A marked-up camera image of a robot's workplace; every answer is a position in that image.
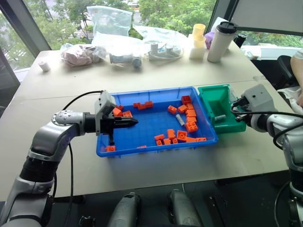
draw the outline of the purple object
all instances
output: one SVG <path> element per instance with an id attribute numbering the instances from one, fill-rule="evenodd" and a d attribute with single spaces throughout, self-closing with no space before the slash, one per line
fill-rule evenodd
<path id="1" fill-rule="evenodd" d="M 206 44 L 206 47 L 207 49 L 209 50 L 211 44 L 212 44 L 212 41 L 213 41 L 213 38 L 214 38 L 214 34 L 215 32 L 209 32 L 207 34 L 204 35 L 206 41 L 205 41 L 205 44 Z"/>

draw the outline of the white table surface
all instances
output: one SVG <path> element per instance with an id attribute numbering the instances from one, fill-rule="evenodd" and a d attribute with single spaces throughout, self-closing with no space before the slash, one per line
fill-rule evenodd
<path id="1" fill-rule="evenodd" d="M 278 110 L 291 111 L 267 80 L 259 82 L 270 92 Z M 257 83 L 246 81 L 230 85 L 239 96 L 243 90 Z M 93 113 L 93 103 L 97 97 L 85 96 L 72 104 L 70 109 Z M 62 109 L 72 99 L 73 97 L 15 99 L 7 108 L 0 119 L 0 201 L 6 200 L 14 178 L 20 173 L 35 132 L 49 122 L 53 113 Z M 267 133 L 259 133 L 249 127 L 245 132 L 219 135 L 219 141 L 214 146 L 167 150 L 121 158 L 98 157 L 96 141 L 94 134 L 86 134 L 71 142 L 74 154 L 75 195 L 255 175 L 287 169 L 283 152 L 274 146 L 272 138 Z M 56 195 L 68 196 L 70 194 L 68 151 L 59 165 L 57 176 Z"/>
<path id="2" fill-rule="evenodd" d="M 140 70 L 109 63 L 70 68 L 61 62 L 60 51 L 40 52 L 27 77 L 15 94 L 15 100 L 77 96 L 92 90 L 109 92 L 138 91 L 168 87 L 186 87 L 252 81 L 261 72 L 232 42 L 220 63 L 183 58 L 161 63 L 143 61 Z M 51 70 L 43 73 L 38 63 L 46 61 Z"/>

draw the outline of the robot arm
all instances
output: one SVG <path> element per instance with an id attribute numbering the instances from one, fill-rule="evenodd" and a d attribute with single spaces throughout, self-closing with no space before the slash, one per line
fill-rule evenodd
<path id="1" fill-rule="evenodd" d="M 245 112 L 237 112 L 240 107 Z M 268 132 L 281 144 L 290 172 L 290 191 L 293 199 L 289 201 L 289 211 L 293 226 L 303 227 L 303 116 L 276 114 L 273 100 L 263 85 L 246 90 L 242 97 L 232 105 L 237 121 L 259 132 Z M 273 112 L 250 114 L 250 112 Z"/>
<path id="2" fill-rule="evenodd" d="M 0 226 L 45 226 L 50 217 L 53 198 L 48 195 L 53 177 L 67 146 L 86 132 L 109 134 L 114 143 L 114 128 L 138 123 L 128 117 L 114 117 L 115 99 L 101 92 L 95 103 L 95 115 L 68 110 L 53 115 L 51 121 L 35 134 L 20 175 L 15 179 L 0 214 Z"/>

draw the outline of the blue plastic tray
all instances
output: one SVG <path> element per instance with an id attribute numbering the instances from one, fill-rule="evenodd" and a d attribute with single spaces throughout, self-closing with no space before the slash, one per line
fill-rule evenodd
<path id="1" fill-rule="evenodd" d="M 130 110 L 133 118 L 139 121 L 133 127 L 114 129 L 114 141 L 116 151 L 106 152 L 106 146 L 109 145 L 108 135 L 100 135 L 97 140 L 97 155 L 100 157 L 113 157 L 127 154 L 137 154 L 149 151 L 160 151 L 177 148 L 196 148 L 201 146 L 213 145 L 218 141 L 217 135 L 208 119 L 205 108 L 193 87 L 180 87 L 161 90 L 149 90 L 128 93 L 115 93 L 117 105 L 123 105 L 123 111 Z M 156 146 L 154 136 L 164 134 L 167 138 L 167 129 L 186 131 L 181 126 L 175 115 L 167 111 L 167 107 L 172 105 L 176 108 L 182 105 L 181 97 L 190 96 L 192 104 L 197 114 L 198 131 L 188 133 L 189 137 L 206 137 L 207 141 L 200 142 L 180 142 L 178 144 L 169 144 Z M 145 110 L 138 110 L 133 107 L 133 103 L 145 103 L 153 101 L 154 107 Z M 184 122 L 186 116 L 180 113 Z"/>

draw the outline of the orange building block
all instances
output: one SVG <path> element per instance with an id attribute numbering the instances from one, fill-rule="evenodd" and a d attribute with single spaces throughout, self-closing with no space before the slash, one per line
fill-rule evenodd
<path id="1" fill-rule="evenodd" d="M 170 139 L 164 139 L 163 142 L 164 142 L 164 145 L 168 145 L 171 143 Z"/>
<path id="2" fill-rule="evenodd" d="M 175 130 L 173 129 L 167 129 L 167 137 L 172 140 L 176 137 Z"/>
<path id="3" fill-rule="evenodd" d="M 124 106 L 122 106 L 122 105 L 116 105 L 116 108 L 118 108 L 119 110 L 123 110 L 123 108 L 124 108 Z"/>
<path id="4" fill-rule="evenodd" d="M 178 111 L 180 113 L 184 113 L 187 110 L 187 106 L 186 105 L 182 105 L 178 107 Z"/>
<path id="5" fill-rule="evenodd" d="M 187 137 L 187 132 L 186 131 L 180 131 L 180 130 L 178 130 L 178 132 L 177 132 L 177 139 L 178 140 L 186 142 L 186 137 Z"/>
<path id="6" fill-rule="evenodd" d="M 137 108 L 138 105 L 140 105 L 140 103 L 133 103 L 133 107 L 134 107 L 134 108 Z"/>
<path id="7" fill-rule="evenodd" d="M 176 144 L 176 143 L 178 143 L 178 139 L 177 139 L 177 138 L 174 138 L 174 139 L 171 140 L 171 142 L 172 142 L 173 144 Z"/>
<path id="8" fill-rule="evenodd" d="M 164 134 L 160 134 L 158 136 L 155 136 L 155 140 L 163 140 L 164 139 Z"/>
<path id="9" fill-rule="evenodd" d="M 194 106 L 191 103 L 186 104 L 188 110 L 194 110 Z"/>
<path id="10" fill-rule="evenodd" d="M 122 117 L 123 116 L 121 110 L 119 110 L 116 107 L 113 109 L 113 114 L 114 114 L 115 117 Z"/>
<path id="11" fill-rule="evenodd" d="M 138 104 L 138 110 L 145 110 L 146 109 L 146 105 L 145 104 Z"/>
<path id="12" fill-rule="evenodd" d="M 167 107 L 167 111 L 170 112 L 171 114 L 176 114 L 177 108 L 170 105 L 170 106 Z"/>
<path id="13" fill-rule="evenodd" d="M 197 142 L 197 139 L 196 138 L 192 138 L 192 137 L 186 137 L 186 142 L 187 143 Z"/>
<path id="14" fill-rule="evenodd" d="M 196 140 L 197 140 L 197 142 L 207 141 L 206 137 L 197 137 Z"/>
<path id="15" fill-rule="evenodd" d="M 195 117 L 187 117 L 186 122 L 197 122 L 197 119 Z"/>
<path id="16" fill-rule="evenodd" d="M 133 117 L 133 115 L 130 112 L 130 110 L 123 112 L 122 115 L 123 115 L 123 117 Z"/>
<path id="17" fill-rule="evenodd" d="M 186 117 L 197 117 L 195 110 L 186 110 Z"/>
<path id="18" fill-rule="evenodd" d="M 188 132 L 194 132 L 198 130 L 198 127 L 195 122 L 187 122 L 185 128 Z"/>
<path id="19" fill-rule="evenodd" d="M 151 108 L 153 107 L 153 102 L 152 101 L 145 102 L 145 106 L 146 108 Z"/>
<path id="20" fill-rule="evenodd" d="M 191 103 L 191 98 L 190 98 L 190 96 L 182 96 L 181 101 L 185 105 L 187 103 Z"/>
<path id="21" fill-rule="evenodd" d="M 157 146 L 162 146 L 163 145 L 161 140 L 157 140 L 156 144 L 157 144 Z"/>
<path id="22" fill-rule="evenodd" d="M 106 147 L 106 152 L 112 152 L 112 151 L 115 151 L 115 150 L 116 150 L 115 146 L 107 146 Z"/>

